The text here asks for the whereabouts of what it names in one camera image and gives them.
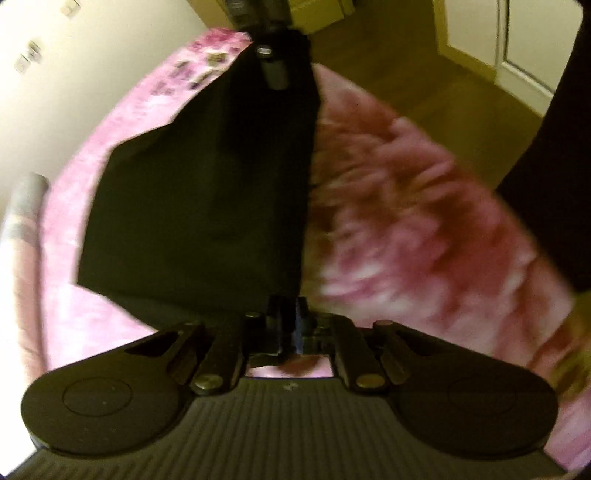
pink bedspread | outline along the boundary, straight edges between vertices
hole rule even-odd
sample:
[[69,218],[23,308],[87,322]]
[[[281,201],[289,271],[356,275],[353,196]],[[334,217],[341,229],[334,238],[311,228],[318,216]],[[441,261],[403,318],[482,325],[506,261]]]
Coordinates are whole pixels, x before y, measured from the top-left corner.
[[[75,285],[94,189],[114,146],[170,122],[247,45],[214,30],[171,55],[53,184],[41,227],[50,369],[152,332]],[[227,60],[203,79],[211,52]],[[313,306],[359,325],[387,317],[556,380],[561,359],[591,342],[565,322],[569,289],[518,222],[410,121],[324,67],[316,74],[323,104],[303,284]],[[561,402],[547,449],[569,468],[591,460],[590,412],[588,383]]]

door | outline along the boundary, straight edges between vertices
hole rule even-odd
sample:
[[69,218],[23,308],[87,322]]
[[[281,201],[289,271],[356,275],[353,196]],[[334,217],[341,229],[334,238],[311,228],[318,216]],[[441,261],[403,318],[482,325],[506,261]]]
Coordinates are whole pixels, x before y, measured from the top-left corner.
[[575,0],[510,0],[507,61],[555,91],[582,18]]
[[[189,3],[208,27],[232,27],[223,0],[189,0]],[[355,11],[353,0],[289,0],[289,3],[294,26],[306,34],[328,27]]]

white door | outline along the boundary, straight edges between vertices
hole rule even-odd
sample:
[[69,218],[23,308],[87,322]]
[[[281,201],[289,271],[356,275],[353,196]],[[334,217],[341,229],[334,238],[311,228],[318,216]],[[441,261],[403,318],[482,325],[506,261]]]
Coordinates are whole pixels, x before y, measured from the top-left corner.
[[582,18],[576,0],[510,0],[506,59],[555,91]]
[[[25,172],[55,178],[102,118],[144,75],[205,26],[186,0],[0,4],[0,208]],[[28,40],[40,64],[14,69]]]

